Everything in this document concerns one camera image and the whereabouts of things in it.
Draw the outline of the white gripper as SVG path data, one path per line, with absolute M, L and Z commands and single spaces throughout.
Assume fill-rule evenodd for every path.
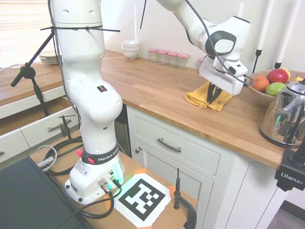
M 199 69 L 199 74 L 210 82 L 207 91 L 207 102 L 214 102 L 220 96 L 222 90 L 231 95 L 238 95 L 243 88 L 244 77 L 238 77 L 241 80 L 240 82 L 228 73 L 217 71 L 213 63 L 214 60 L 212 58 L 204 58 Z

